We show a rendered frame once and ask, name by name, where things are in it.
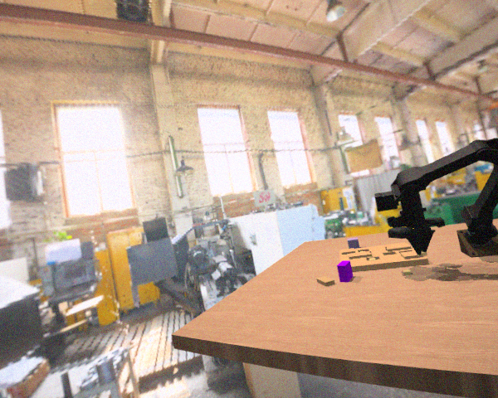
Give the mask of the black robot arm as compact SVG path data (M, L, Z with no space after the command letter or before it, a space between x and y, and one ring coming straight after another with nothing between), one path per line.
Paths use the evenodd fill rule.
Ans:
M374 193L377 211L398 209L399 201L402 208L421 206L419 192L431 182L479 161L493 163L494 168L475 204L461 211L468 226L463 235L473 248L495 244L491 237L498 235L493 225L493 210L498 205L498 138L477 139L433 163L401 171L390 185L392 191Z

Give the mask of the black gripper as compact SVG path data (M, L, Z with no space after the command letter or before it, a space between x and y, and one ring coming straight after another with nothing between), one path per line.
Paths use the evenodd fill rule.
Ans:
M441 228L445 223L441 217L425 218L424 211L427 209L422 206L402 208L400 215L404 216L407 227L397 226L388 229L388 238L407 239L417 255L427 252L432 235L436 232L431 230L430 226Z

